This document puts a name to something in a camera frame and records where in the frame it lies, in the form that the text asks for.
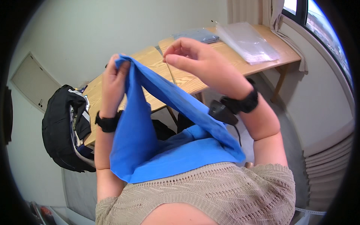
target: gray floor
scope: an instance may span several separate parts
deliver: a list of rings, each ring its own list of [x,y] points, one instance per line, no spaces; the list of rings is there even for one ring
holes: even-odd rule
[[[262,93],[279,118],[288,165],[294,174],[294,180],[296,183],[296,206],[305,208],[308,201],[308,180],[305,172],[302,150],[300,148],[300,143],[293,124],[288,119],[286,111],[281,106],[270,102],[272,91],[266,85],[261,76],[259,74],[255,74],[250,77],[256,82],[259,92]],[[206,105],[209,105],[211,100],[219,100],[221,97],[219,93],[212,90],[206,90],[203,93]],[[153,113],[152,118],[162,121],[170,129],[176,131],[176,125],[166,109]],[[243,151],[246,155],[244,163],[253,162],[253,140],[241,121],[237,124],[237,128],[240,132]],[[233,127],[228,127],[228,130],[235,138],[238,138]],[[91,220],[95,220],[96,174],[90,172],[77,173],[64,170],[64,182],[69,208]]]

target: hand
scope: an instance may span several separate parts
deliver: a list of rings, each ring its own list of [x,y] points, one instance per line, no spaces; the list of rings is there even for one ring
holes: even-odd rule
[[[100,118],[114,118],[124,97],[125,78],[129,72],[130,62],[125,61],[117,70],[115,60],[118,58],[119,55],[114,54],[103,72]]]
[[[245,77],[210,45],[179,38],[163,54],[164,62],[200,78],[209,87],[233,99],[243,99],[252,90]]]

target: cabinet door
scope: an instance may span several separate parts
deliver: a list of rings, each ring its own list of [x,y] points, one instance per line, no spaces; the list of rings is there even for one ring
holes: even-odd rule
[[[29,53],[12,77],[13,84],[27,100],[45,112],[48,100],[60,87]]]

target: plastic packaging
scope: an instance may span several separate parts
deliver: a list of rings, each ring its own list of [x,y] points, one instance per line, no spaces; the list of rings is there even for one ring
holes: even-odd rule
[[[217,24],[216,32],[250,65],[279,59],[279,53],[247,22]]]
[[[214,43],[219,40],[219,36],[204,28],[190,29],[173,34],[172,36],[175,40],[181,37],[188,37],[206,44]]]

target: wooden table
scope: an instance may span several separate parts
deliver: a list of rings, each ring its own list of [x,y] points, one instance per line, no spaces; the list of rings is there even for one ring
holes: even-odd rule
[[[156,48],[149,46],[144,50],[131,55],[131,57],[133,57],[143,65],[147,66],[157,74],[161,75],[168,81],[173,82],[169,68],[166,65],[166,63],[162,62],[162,56]],[[145,90],[144,88],[143,90],[144,90],[145,99],[148,103],[150,103],[151,110],[153,112],[162,109],[166,106],[163,102],[161,102],[160,100],[156,99],[154,96],[149,94],[147,90]],[[96,114],[100,110],[101,100],[102,100],[102,75],[98,76],[89,83],[83,95],[84,96],[87,95],[90,102],[89,115],[90,115],[91,134],[84,139],[84,145],[88,146],[95,142],[95,136],[96,136],[95,118],[96,118]],[[123,110],[125,108],[125,105],[126,105],[126,96],[124,96],[124,99],[120,103],[119,110]]]
[[[264,62],[256,65],[250,65],[224,42],[219,41],[216,43],[212,43],[210,45],[215,50],[220,52],[225,58],[227,58],[231,62],[231,64],[236,69],[238,69],[238,71],[244,76],[248,76],[267,69],[275,68],[280,73],[280,78],[276,85],[273,97],[271,98],[271,101],[274,102],[285,79],[285,75],[289,63],[300,61],[301,58],[288,44],[286,44],[283,40],[281,40],[279,37],[273,34],[270,28],[263,25],[254,25],[253,27],[261,34],[261,36],[263,36],[263,38],[273,48],[275,48],[278,51],[280,55],[280,59],[271,62]],[[208,30],[213,33],[216,32],[216,29],[214,27],[210,27],[208,28]],[[165,52],[167,47],[170,46],[172,42],[174,42],[173,37],[160,41],[159,47],[161,51]],[[203,91],[208,87],[199,78],[195,77],[190,73],[187,73],[180,69],[176,69],[171,65],[169,65],[169,69],[175,84],[178,87],[182,88],[187,93],[190,94],[200,93],[201,91]]]

